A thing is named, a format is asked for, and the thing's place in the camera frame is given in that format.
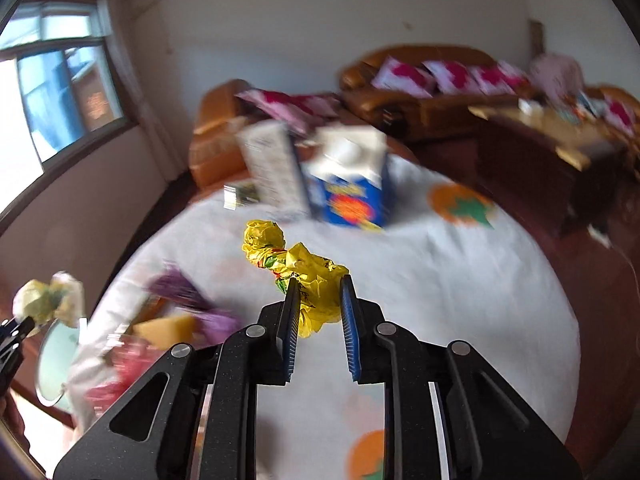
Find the pink floral pillow chaise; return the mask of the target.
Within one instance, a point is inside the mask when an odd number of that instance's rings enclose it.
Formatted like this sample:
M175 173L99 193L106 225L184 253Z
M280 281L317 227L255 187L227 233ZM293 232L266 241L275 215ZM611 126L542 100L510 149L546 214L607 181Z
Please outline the pink floral pillow chaise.
M333 94L286 94L251 88L235 95L278 122L284 122L299 136L340 117L340 101Z

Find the purple foil wrapper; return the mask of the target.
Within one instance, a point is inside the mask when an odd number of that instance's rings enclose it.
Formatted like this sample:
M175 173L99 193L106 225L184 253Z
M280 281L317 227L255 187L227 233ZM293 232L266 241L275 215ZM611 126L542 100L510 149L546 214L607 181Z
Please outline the purple foil wrapper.
M146 289L152 295L194 314L198 320L198 331L209 344L222 344L241 328L234 315L221 310L205 297L174 264L168 264L161 274L152 278Z

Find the pink floral cushion right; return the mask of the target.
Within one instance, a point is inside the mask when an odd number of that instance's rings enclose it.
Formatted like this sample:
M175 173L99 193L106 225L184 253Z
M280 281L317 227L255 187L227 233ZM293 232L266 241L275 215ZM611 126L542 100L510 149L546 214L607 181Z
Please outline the pink floral cushion right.
M529 78L524 70L504 61L484 66L471 66L470 74L485 96L517 94L529 86Z

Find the yellow sponge piece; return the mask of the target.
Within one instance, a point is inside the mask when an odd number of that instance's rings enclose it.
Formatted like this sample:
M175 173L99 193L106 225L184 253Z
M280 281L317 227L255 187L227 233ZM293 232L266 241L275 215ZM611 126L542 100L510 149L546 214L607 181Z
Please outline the yellow sponge piece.
M158 350L175 344L190 344L198 328L198 319L190 314L153 318L134 326L134 334Z

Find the white power strip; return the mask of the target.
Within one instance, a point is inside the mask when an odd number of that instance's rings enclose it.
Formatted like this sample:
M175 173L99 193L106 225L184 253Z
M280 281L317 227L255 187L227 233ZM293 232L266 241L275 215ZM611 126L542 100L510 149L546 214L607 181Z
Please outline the white power strip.
M587 232L595 242L597 242L604 248L606 249L612 248L611 239L608 237L608 234L606 234L604 231L598 229L593 224L590 224L589 226L587 226Z

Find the pink plastic bag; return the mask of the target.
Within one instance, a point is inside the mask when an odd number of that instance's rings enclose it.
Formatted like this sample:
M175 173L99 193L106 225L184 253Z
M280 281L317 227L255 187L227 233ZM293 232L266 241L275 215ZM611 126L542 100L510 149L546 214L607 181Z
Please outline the pink plastic bag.
M99 358L102 368L89 380L82 395L94 416L101 417L163 354L146 339L125 335Z

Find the tall white blue carton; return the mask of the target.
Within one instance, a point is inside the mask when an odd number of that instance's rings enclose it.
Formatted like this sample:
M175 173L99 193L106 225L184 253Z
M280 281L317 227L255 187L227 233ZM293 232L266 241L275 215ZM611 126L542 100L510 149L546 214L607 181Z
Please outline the tall white blue carton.
M236 136L259 199L273 218L292 221L309 217L306 182L286 125L263 120L246 126Z

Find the wooden coffee table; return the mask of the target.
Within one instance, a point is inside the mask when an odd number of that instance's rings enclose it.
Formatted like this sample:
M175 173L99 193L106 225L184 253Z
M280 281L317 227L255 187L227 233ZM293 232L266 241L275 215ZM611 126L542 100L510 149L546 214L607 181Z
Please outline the wooden coffee table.
M626 145L600 122L572 124L552 108L471 106L480 182L523 205L560 237L612 205Z

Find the brown leather back sofa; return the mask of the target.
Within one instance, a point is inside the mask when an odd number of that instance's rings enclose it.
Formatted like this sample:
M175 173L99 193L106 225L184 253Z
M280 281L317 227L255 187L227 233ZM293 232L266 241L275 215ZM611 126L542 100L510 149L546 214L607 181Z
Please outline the brown leather back sofa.
M492 65L499 61L482 50L467 46L402 44L370 52L344 68L338 76L338 84L345 107L359 119L401 141L418 142L462 136L470 132L474 124L472 107L516 105L520 99L538 96L530 81L529 86L517 94L501 96L485 96L483 93L446 96L439 91L437 84L433 96L428 99L417 99L399 91L375 89L371 81L388 56L430 74L423 66L424 61L456 61L467 68Z

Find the pink floral cushion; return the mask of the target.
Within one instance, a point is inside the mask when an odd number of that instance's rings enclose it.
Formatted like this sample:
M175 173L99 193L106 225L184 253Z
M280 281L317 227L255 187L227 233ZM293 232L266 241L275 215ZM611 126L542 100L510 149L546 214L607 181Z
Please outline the pink floral cushion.
M436 79L439 91L446 96L481 94L480 86L470 70L456 61L424 61L423 66Z
M484 66L471 66L470 74L485 96L517 94L529 86L529 78L524 70L504 61Z
M426 70L388 56L371 84L378 90L399 91L417 99L428 99L433 96L436 81Z

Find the pink floral cushion left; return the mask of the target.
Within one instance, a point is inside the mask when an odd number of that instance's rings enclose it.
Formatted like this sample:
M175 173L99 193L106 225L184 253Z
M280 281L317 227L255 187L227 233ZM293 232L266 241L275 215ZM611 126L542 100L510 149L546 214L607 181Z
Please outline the pink floral cushion left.
M426 70L388 56L371 84L378 90L399 91L417 99L428 99L433 96L436 81Z

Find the blue Look milk carton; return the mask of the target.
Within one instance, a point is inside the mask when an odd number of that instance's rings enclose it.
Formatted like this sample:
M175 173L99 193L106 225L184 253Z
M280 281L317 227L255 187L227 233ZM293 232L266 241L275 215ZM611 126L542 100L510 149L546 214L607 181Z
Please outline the blue Look milk carton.
M372 126L330 125L317 130L307 170L320 218L337 226L379 230L392 208L387 136Z

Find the white plastic wrapper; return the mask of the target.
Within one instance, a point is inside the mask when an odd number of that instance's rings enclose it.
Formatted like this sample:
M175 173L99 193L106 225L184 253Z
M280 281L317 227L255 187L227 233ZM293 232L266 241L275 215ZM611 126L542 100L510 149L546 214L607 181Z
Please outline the white plastic wrapper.
M85 318L85 289L81 281L60 271L49 283L30 280L13 297L14 318L31 318L34 330L58 320L69 328L77 328Z

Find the pink floral cushion middle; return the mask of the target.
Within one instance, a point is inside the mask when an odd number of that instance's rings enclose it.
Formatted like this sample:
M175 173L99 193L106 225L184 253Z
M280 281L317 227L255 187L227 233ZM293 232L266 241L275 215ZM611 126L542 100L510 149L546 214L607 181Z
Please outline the pink floral cushion middle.
M424 61L423 66L436 79L439 91L446 96L481 94L480 86L470 70L456 61Z

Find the yellow wrapper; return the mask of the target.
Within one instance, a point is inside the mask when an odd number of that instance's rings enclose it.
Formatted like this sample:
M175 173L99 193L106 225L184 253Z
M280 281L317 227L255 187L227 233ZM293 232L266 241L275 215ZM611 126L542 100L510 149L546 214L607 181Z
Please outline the yellow wrapper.
M273 274L274 284L284 294L290 279L296 279L299 337L308 338L326 324L341 321L340 286L342 278L349 274L346 266L313 254L303 243L286 248L280 226L267 220L246 222L242 251L253 266Z

